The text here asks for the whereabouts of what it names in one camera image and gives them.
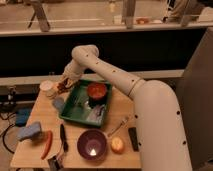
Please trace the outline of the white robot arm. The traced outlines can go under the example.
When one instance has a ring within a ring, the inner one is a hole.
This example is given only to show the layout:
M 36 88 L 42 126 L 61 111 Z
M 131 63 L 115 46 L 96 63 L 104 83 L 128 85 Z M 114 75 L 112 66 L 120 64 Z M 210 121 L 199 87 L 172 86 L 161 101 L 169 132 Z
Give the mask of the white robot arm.
M 77 81 L 89 68 L 133 100 L 142 171 L 192 171 L 180 106 L 170 86 L 101 60 L 95 45 L 76 46 L 71 56 L 65 78 Z

